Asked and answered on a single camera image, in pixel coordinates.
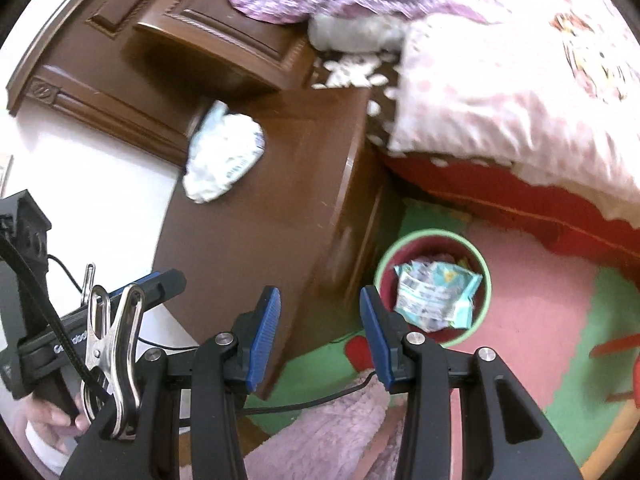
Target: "metal clip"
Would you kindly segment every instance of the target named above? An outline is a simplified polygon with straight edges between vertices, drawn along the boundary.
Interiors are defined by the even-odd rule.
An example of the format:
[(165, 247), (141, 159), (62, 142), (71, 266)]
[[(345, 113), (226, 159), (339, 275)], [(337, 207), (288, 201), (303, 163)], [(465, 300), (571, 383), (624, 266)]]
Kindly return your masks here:
[[(82, 304), (88, 306), (85, 363), (96, 374), (98, 382), (103, 386), (108, 383), (113, 390), (116, 420), (111, 437), (118, 438), (126, 430), (135, 428), (140, 409), (134, 363), (145, 294), (138, 285), (127, 285), (111, 323), (109, 294), (103, 286), (94, 285), (94, 275), (94, 264), (87, 265), (82, 286)], [(80, 393), (84, 413), (93, 421), (101, 403), (84, 381)]]

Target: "finger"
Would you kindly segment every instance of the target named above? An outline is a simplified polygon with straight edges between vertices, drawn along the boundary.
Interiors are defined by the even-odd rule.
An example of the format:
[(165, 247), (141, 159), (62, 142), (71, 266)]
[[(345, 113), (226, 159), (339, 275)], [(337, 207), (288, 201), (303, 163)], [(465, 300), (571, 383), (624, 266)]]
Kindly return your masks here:
[(86, 415), (84, 415), (83, 413), (76, 416), (76, 428), (78, 428), (79, 431), (82, 431), (84, 433), (89, 429), (90, 425), (91, 423), (89, 422), (89, 419), (86, 418)]
[(43, 424), (41, 422), (31, 422), (33, 429), (38, 434), (38, 436), (49, 446), (56, 447), (58, 441), (60, 440), (60, 436), (53, 431), (53, 428), (49, 424)]
[(39, 422), (54, 426), (69, 426), (71, 424), (71, 418), (59, 407), (35, 397), (31, 397), (27, 402), (26, 415), (32, 423)]
[(63, 438), (59, 438), (57, 444), (54, 446), (60, 453), (65, 455), (70, 455), (71, 451), (66, 446), (65, 440)]

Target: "metal screw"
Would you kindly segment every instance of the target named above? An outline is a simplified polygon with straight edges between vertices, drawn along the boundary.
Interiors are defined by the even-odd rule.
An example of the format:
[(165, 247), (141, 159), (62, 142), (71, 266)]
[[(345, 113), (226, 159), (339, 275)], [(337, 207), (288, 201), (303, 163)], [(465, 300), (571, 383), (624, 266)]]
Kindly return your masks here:
[(216, 344), (220, 346), (230, 345), (234, 341), (234, 335), (231, 332), (220, 332), (216, 336)]
[(488, 346), (483, 346), (478, 350), (478, 356), (482, 359), (482, 361), (493, 361), (495, 359), (495, 350), (493, 348), (489, 348)]
[(426, 338), (424, 334), (421, 334), (420, 332), (409, 332), (406, 335), (406, 340), (412, 345), (421, 345), (426, 341)]
[(162, 350), (159, 348), (150, 348), (145, 352), (145, 359), (147, 361), (158, 361), (162, 355)]

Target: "human hand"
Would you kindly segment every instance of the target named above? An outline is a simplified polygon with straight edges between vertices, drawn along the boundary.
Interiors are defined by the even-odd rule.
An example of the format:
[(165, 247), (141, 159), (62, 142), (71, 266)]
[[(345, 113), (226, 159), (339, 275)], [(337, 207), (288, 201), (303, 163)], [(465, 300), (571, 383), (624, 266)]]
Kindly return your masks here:
[(82, 434), (89, 428), (89, 420), (82, 411), (80, 395), (75, 398), (80, 415), (73, 424), (71, 418), (55, 404), (48, 400), (34, 397), (33, 394), (24, 399), (24, 412), (38, 436), (49, 446), (64, 454), (70, 454), (66, 437), (73, 433)]

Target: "purple blanket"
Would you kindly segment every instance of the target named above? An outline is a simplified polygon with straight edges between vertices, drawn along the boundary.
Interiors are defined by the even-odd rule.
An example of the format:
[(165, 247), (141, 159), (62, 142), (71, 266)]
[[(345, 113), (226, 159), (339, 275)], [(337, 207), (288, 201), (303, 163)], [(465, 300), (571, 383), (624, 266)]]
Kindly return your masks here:
[(372, 14), (394, 14), (415, 20), (436, 12), (465, 16), (480, 23), (493, 23), (482, 14), (496, 0), (229, 0), (231, 5), (254, 20), (269, 23), (297, 23), (321, 13), (340, 18)]

